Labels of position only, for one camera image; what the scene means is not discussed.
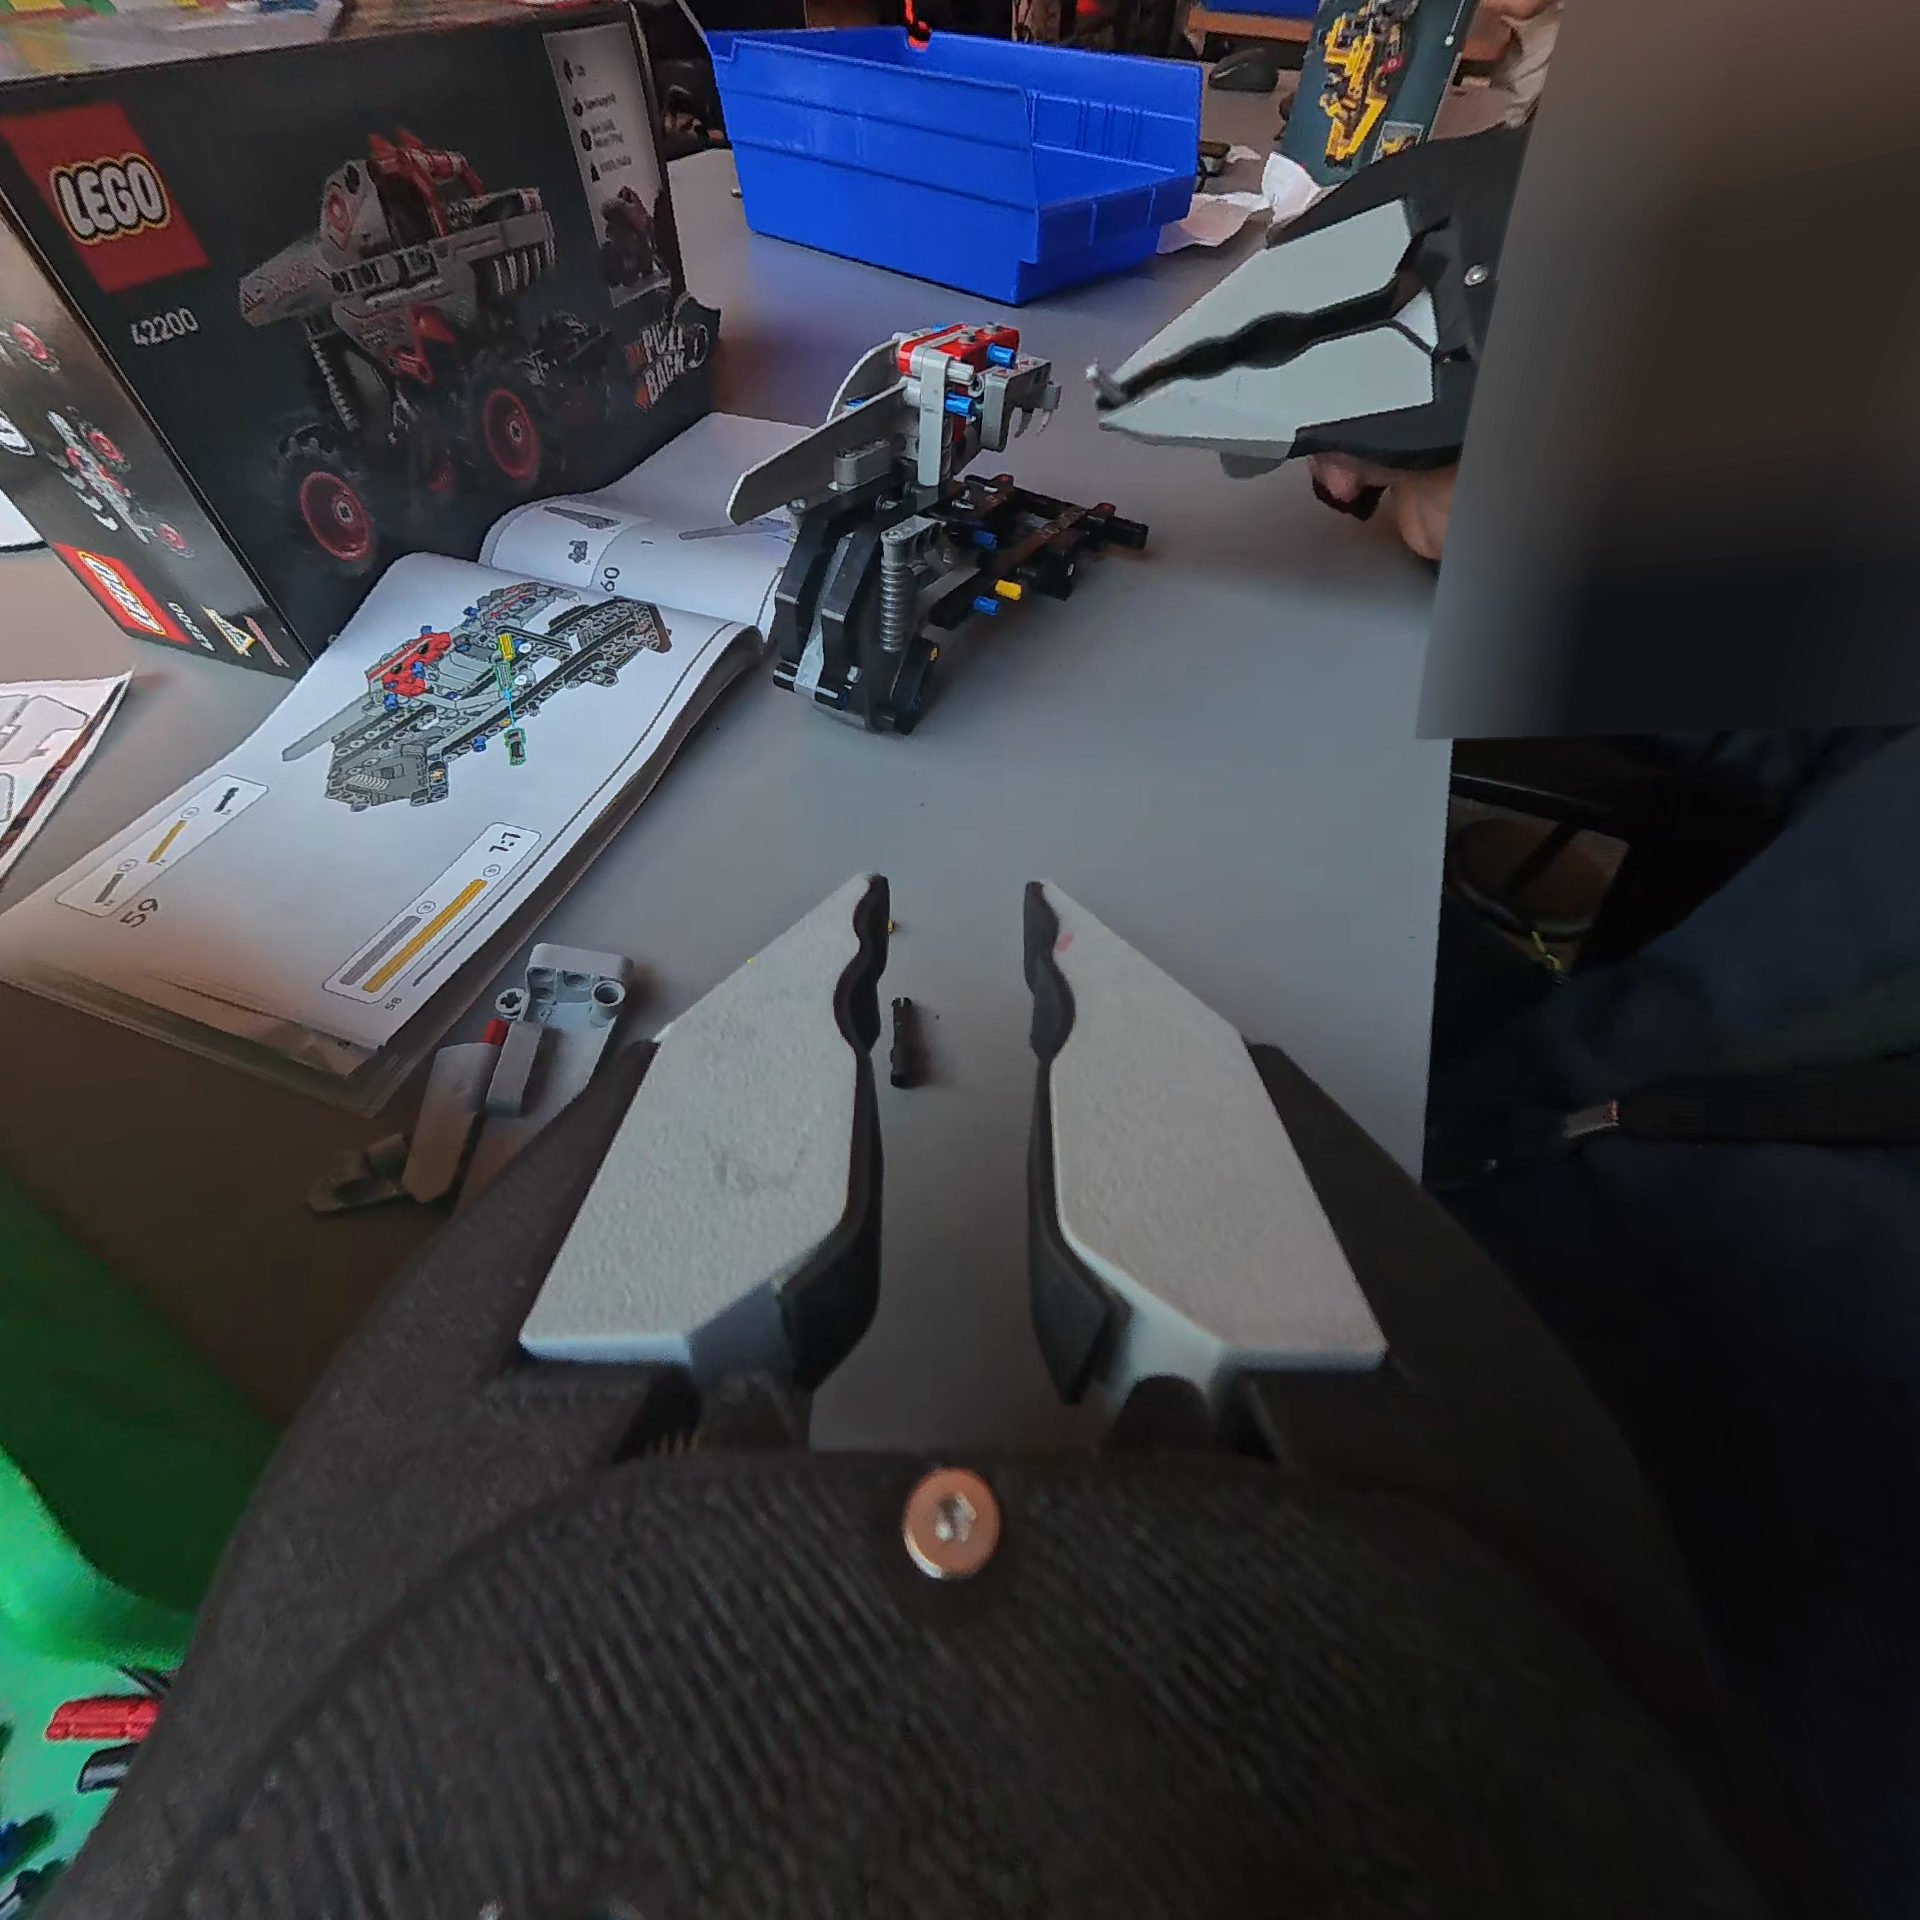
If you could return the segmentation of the grey panel piece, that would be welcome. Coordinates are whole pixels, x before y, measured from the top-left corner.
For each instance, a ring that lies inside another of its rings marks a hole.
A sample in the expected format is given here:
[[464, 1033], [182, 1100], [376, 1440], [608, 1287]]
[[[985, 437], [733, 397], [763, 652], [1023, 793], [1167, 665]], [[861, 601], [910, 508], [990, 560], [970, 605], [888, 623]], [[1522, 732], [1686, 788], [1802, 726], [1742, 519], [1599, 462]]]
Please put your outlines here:
[[509, 1020], [497, 1016], [481, 1039], [445, 1047], [425, 1076], [414, 1130], [341, 1153], [313, 1182], [307, 1209], [338, 1216], [451, 1197], [464, 1177], [509, 1030]]

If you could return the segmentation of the set box with yellow vehicle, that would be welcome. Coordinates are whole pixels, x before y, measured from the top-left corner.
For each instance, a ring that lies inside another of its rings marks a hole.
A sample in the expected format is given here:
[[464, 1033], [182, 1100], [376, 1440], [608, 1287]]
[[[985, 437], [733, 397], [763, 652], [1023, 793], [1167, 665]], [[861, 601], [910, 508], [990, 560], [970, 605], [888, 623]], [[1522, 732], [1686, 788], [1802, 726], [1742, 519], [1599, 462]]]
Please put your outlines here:
[[1280, 154], [1342, 185], [1427, 142], [1466, 54], [1474, 2], [1327, 2], [1313, 18]]

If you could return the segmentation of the blue plastic bin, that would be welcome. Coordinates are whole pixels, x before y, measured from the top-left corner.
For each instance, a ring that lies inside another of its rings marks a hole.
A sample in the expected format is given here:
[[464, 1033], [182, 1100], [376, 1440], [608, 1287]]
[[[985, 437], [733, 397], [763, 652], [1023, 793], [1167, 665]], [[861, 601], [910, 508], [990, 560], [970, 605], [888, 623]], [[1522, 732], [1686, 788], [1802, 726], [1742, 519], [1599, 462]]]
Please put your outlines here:
[[909, 29], [711, 32], [759, 234], [1000, 303], [1143, 265], [1199, 177], [1199, 63]]

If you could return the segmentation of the green printed cloth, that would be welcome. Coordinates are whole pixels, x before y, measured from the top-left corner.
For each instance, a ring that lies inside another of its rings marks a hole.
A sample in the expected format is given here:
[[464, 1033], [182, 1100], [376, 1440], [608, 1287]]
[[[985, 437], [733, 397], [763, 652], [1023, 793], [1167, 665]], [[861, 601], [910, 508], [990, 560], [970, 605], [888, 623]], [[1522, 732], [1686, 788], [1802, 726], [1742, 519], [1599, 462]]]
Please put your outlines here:
[[154, 1733], [282, 1431], [3, 1182], [3, 1916], [37, 1916]]

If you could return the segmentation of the person's right hand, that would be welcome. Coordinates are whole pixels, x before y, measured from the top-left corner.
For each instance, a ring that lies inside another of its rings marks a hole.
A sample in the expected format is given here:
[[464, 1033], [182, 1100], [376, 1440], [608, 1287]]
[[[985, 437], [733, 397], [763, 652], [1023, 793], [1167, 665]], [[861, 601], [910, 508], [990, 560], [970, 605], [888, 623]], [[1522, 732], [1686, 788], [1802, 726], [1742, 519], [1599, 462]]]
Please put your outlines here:
[[1315, 498], [1334, 511], [1358, 521], [1384, 516], [1415, 557], [1438, 564], [1445, 554], [1459, 463], [1394, 469], [1318, 452], [1311, 476]]

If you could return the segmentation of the crumpled white paper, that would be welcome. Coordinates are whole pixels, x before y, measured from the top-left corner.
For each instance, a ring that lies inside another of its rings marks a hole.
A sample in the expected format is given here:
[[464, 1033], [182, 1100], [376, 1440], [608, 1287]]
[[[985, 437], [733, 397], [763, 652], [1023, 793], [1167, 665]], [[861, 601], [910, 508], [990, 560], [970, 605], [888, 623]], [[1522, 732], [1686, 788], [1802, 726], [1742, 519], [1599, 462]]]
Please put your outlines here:
[[1328, 186], [1318, 183], [1301, 161], [1270, 150], [1258, 185], [1197, 190], [1186, 214], [1159, 230], [1158, 254], [1186, 248], [1219, 248], [1250, 221], [1280, 229], [1323, 198]]

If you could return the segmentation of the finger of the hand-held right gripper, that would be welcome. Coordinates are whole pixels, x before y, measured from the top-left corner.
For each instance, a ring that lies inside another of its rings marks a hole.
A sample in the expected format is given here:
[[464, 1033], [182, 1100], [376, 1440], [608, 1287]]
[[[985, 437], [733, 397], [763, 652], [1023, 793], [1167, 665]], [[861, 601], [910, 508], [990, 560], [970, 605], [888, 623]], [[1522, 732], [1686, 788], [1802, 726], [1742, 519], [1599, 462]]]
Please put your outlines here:
[[1391, 312], [1411, 244], [1405, 198], [1313, 230], [1290, 229], [1143, 342], [1111, 372], [1111, 392], [1277, 367], [1311, 344], [1378, 322]]
[[1311, 344], [1277, 367], [1181, 377], [1129, 392], [1099, 424], [1167, 447], [1205, 447], [1227, 463], [1270, 469], [1318, 452], [1419, 469], [1451, 455], [1451, 401], [1434, 342], [1378, 319]]

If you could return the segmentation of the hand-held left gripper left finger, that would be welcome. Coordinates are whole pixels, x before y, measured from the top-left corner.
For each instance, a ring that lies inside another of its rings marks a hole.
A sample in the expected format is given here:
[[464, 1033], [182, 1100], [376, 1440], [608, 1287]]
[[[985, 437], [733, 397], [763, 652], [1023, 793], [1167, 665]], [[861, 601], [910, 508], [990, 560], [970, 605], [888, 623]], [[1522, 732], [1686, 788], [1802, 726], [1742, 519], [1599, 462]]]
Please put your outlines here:
[[889, 882], [858, 873], [669, 1024], [520, 1328], [529, 1359], [822, 1388], [881, 1294]]

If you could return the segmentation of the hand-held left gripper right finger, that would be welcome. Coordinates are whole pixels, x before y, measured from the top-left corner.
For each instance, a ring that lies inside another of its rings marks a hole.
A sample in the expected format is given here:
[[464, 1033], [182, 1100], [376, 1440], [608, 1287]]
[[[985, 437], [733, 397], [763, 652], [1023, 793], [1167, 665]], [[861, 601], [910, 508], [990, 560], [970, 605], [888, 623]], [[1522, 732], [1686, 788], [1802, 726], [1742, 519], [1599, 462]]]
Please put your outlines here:
[[1386, 1333], [1239, 1029], [1046, 880], [1024, 983], [1029, 1302], [1061, 1398], [1377, 1374]]

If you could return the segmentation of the person's dark clothing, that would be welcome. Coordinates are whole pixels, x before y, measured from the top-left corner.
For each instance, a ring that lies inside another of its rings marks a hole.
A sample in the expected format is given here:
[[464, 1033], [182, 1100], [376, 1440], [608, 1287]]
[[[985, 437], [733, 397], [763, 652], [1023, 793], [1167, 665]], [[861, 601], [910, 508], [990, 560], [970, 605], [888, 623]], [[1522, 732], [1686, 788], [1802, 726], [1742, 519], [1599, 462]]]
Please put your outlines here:
[[1862, 1916], [1915, 1916], [1915, 1141], [1729, 1137], [1915, 1066], [1915, 726], [1649, 740], [1782, 830], [1574, 978], [1443, 917], [1427, 1178], [1615, 1412]]

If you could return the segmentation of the black toy truck set box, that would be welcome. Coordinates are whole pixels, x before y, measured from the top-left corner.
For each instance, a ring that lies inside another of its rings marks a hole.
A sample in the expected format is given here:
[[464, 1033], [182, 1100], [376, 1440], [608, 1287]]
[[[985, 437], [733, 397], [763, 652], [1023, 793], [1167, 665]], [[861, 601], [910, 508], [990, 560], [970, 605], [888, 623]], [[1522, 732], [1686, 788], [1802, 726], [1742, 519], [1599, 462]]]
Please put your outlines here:
[[6, 496], [127, 639], [297, 679], [400, 557], [714, 407], [638, 4], [425, 4], [24, 70]]

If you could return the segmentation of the partly built toy truck model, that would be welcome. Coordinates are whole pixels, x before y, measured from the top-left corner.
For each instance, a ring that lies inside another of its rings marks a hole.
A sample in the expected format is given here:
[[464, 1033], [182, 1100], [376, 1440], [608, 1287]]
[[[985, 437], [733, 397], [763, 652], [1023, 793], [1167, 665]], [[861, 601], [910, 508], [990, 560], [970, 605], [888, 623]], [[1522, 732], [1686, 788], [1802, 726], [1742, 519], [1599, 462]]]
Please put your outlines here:
[[735, 526], [776, 511], [797, 526], [763, 628], [782, 687], [909, 736], [952, 633], [1065, 601], [1093, 554], [1146, 549], [1147, 526], [1111, 503], [970, 472], [1058, 401], [1051, 364], [1023, 349], [1017, 327], [898, 330], [853, 366], [824, 422], [739, 476]]

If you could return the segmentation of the grey angled beam piece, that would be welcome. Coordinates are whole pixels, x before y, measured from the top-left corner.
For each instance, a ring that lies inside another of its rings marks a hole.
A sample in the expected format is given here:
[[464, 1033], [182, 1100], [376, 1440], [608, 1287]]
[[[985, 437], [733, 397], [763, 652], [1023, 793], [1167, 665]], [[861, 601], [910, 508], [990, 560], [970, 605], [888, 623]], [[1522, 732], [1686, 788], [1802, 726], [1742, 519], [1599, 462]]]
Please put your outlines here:
[[634, 961], [615, 951], [537, 944], [497, 997], [482, 1114], [552, 1119], [587, 1090], [624, 1016]]

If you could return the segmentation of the open instruction booklet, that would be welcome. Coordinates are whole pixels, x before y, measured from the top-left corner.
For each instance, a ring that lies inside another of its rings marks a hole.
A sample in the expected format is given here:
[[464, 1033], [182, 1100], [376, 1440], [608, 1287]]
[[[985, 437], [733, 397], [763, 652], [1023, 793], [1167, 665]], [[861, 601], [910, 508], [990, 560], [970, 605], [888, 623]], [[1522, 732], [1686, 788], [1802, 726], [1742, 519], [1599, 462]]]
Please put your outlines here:
[[6, 983], [370, 1113], [761, 657], [807, 429], [709, 413], [397, 560], [280, 705], [6, 914]]

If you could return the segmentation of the white sticker sheet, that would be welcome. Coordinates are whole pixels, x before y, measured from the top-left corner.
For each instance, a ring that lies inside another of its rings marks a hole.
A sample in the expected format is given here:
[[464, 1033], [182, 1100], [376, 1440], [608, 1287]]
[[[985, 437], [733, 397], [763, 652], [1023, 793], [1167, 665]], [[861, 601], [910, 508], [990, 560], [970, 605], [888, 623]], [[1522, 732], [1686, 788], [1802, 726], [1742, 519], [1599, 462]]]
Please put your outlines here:
[[3, 686], [3, 878], [97, 751], [134, 674]]

